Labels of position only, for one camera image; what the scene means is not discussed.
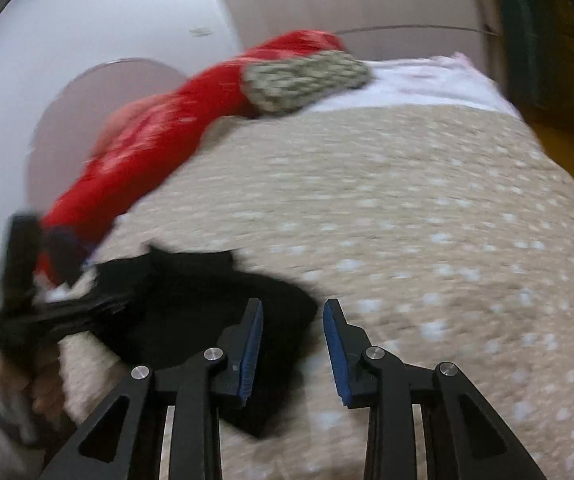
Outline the left hand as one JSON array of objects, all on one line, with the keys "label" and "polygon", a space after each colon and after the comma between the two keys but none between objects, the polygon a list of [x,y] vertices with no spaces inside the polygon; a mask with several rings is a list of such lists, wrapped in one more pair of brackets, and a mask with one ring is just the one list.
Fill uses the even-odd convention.
[{"label": "left hand", "polygon": [[59,347],[40,350],[35,368],[29,375],[12,364],[0,351],[0,391],[24,394],[31,401],[36,414],[44,416],[48,422],[58,422],[66,403]]}]

